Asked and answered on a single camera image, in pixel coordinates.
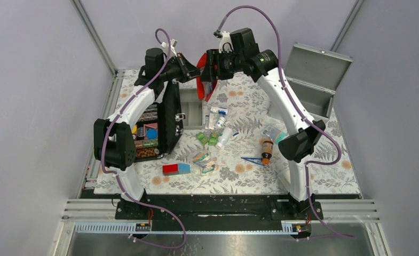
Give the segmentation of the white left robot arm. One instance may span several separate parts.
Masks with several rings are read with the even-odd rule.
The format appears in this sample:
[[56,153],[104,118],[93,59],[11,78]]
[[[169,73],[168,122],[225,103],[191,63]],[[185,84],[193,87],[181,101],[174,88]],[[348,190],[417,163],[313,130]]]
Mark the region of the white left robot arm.
[[[93,153],[105,174],[114,175],[121,197],[130,201],[128,212],[135,219],[148,214],[148,204],[141,200],[145,189],[135,170],[135,162],[155,160],[170,154],[179,141],[185,114],[181,110],[179,83],[191,81],[200,69],[183,54],[164,53],[160,48],[148,49],[129,99],[105,119],[93,125]],[[158,124],[159,151],[142,157],[136,148],[133,128],[150,106],[157,107],[153,121]]]

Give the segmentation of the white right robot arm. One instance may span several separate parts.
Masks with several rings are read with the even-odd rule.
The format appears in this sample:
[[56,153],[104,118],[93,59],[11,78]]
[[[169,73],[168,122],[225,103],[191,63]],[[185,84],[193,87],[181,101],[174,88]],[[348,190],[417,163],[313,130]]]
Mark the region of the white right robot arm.
[[239,72],[250,77],[268,95],[288,132],[277,143],[289,166],[289,173],[279,174],[279,179],[291,197],[290,215],[302,220],[310,213],[314,201],[308,191],[304,163],[313,154],[325,123],[316,121],[306,111],[279,66],[278,57],[269,49],[259,49],[250,28],[231,33],[218,30],[214,35],[220,40],[219,47],[207,50],[197,64],[201,71],[196,79],[199,98],[208,100],[218,81],[232,79]]

